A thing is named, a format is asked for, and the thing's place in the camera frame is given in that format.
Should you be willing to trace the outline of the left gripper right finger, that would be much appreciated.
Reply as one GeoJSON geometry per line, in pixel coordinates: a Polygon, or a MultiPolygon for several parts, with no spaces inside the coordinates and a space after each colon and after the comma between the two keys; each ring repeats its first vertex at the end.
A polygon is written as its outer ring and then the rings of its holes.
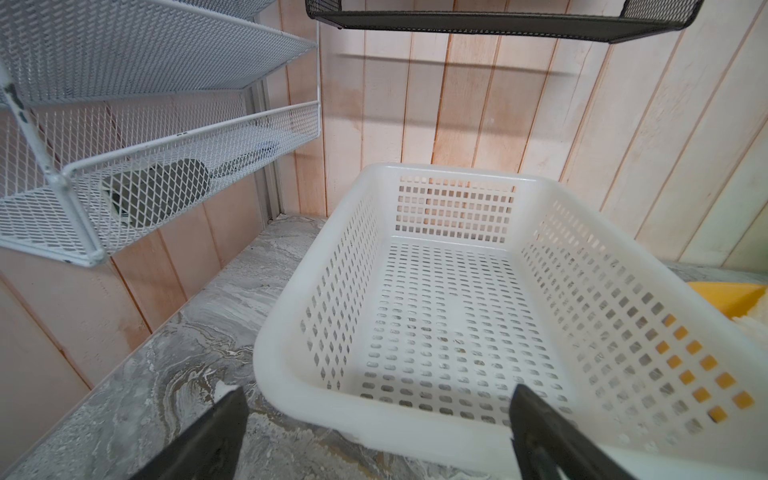
{"type": "Polygon", "coordinates": [[[526,385],[516,386],[509,418],[523,479],[632,477],[526,385]]]}

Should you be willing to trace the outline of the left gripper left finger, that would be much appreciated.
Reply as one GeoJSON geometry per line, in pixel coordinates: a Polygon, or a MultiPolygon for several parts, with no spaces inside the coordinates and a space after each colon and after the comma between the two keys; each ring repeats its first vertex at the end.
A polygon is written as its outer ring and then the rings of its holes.
{"type": "Polygon", "coordinates": [[[132,476],[140,479],[232,479],[246,433],[244,390],[229,391],[132,476]]]}

